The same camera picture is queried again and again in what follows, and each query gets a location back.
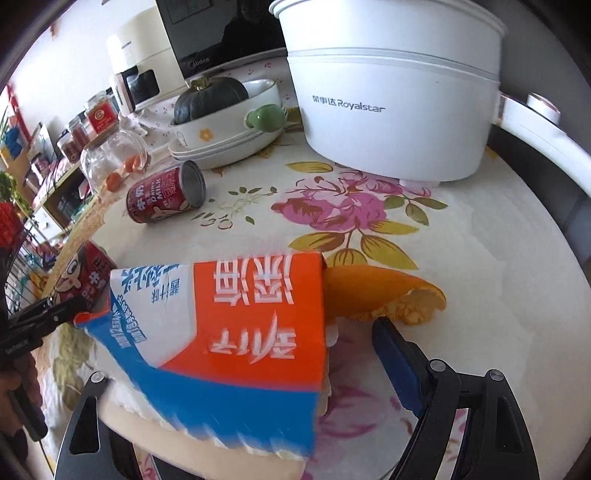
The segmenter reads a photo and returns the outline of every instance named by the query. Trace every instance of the white electric cooking pot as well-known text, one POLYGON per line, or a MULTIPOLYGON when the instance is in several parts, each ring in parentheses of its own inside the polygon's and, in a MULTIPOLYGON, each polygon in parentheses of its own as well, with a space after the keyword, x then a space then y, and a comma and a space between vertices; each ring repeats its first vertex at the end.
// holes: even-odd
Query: white electric cooking pot
POLYGON ((473 174, 491 123, 591 194, 559 111, 499 92, 503 23, 468 0, 275 0, 306 138, 349 167, 438 182, 473 174))

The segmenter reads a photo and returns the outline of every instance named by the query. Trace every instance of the can lid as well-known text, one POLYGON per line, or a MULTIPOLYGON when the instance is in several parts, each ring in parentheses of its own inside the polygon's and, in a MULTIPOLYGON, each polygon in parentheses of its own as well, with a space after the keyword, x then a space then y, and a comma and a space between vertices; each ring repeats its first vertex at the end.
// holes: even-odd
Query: can lid
POLYGON ((206 186, 203 172, 193 160, 183 162, 180 169, 181 190, 193 208, 199 208, 205 202, 206 186))

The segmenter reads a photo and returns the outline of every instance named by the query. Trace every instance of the green squash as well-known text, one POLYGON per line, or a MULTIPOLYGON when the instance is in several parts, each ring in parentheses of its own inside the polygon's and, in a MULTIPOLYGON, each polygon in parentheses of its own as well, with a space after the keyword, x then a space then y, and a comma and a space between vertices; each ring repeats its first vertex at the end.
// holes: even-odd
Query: green squash
POLYGON ((246 88, 236 79, 217 77, 194 80, 189 90, 182 93, 174 105, 174 124, 186 124, 247 98, 246 88))

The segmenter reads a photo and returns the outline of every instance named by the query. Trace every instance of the power cord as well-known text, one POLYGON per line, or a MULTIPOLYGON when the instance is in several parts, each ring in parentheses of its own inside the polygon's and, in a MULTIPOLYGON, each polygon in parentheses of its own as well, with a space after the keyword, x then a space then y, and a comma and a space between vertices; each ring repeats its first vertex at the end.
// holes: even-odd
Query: power cord
POLYGON ((56 473, 53 471, 53 467, 51 466, 51 462, 49 461, 49 458, 47 457, 47 454, 45 453, 45 449, 43 448, 43 442, 39 442, 39 446, 41 447, 41 451, 43 452, 43 456, 45 457, 45 461, 47 462, 47 467, 49 468, 49 470, 51 472, 51 476, 55 476, 56 473))

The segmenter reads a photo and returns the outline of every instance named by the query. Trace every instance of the orange and blue carton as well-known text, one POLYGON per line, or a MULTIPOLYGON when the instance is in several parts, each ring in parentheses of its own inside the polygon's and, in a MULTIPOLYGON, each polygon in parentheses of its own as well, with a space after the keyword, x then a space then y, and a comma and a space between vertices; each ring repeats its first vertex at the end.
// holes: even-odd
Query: orange and blue carton
POLYGON ((326 355, 317 253, 111 272, 79 316, 162 417, 196 438, 309 458, 326 355))

